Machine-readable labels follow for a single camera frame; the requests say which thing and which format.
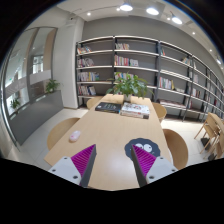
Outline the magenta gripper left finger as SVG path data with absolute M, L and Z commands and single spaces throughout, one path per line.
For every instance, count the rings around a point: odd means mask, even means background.
M 62 157 L 49 172 L 86 188 L 96 157 L 96 145 L 93 144 L 72 157 Z

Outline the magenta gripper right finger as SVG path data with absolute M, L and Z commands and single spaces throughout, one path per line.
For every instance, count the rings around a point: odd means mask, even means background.
M 166 158 L 161 156 L 155 157 L 135 145 L 132 146 L 131 156 L 140 187 L 178 171 Z

